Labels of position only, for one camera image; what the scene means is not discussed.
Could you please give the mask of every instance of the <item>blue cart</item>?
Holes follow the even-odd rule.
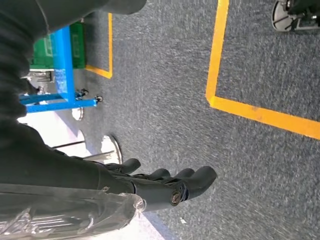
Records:
[[[51,38],[57,93],[20,96],[20,102],[26,105],[28,113],[96,107],[98,102],[103,100],[100,96],[85,100],[82,98],[85,95],[83,92],[75,91],[69,26],[58,30]],[[35,104],[42,101],[46,101],[47,104]]]

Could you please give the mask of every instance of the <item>plastic bag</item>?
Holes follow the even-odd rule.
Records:
[[[145,203],[135,194],[0,184],[0,239],[69,239],[127,226]]]

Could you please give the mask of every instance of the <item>white floor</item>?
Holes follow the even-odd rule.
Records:
[[[36,129],[48,146],[60,146],[63,144],[83,141],[84,136],[81,131],[77,136],[73,134],[66,124],[54,111],[31,113],[19,119],[20,123],[28,124]],[[60,148],[69,156],[87,157],[91,154],[88,151],[85,144],[78,144]],[[143,214],[137,216],[129,225],[117,231],[109,232],[100,236],[92,237],[93,240],[165,240],[152,224]]]

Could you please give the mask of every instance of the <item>green crate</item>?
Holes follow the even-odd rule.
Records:
[[[86,67],[84,27],[80,22],[69,26],[72,60],[74,69]],[[33,57],[29,60],[31,69],[53,69],[54,56],[51,36],[40,39],[34,46]]]

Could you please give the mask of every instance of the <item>caster wheel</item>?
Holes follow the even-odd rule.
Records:
[[[102,96],[96,96],[95,99],[97,100],[97,102],[98,103],[101,103],[103,101],[103,98]]]
[[[82,94],[82,96],[87,96],[88,94],[89,94],[89,92],[88,92],[88,90],[85,90],[85,89],[84,88],[84,89],[82,89],[82,90],[81,90],[81,94]]]

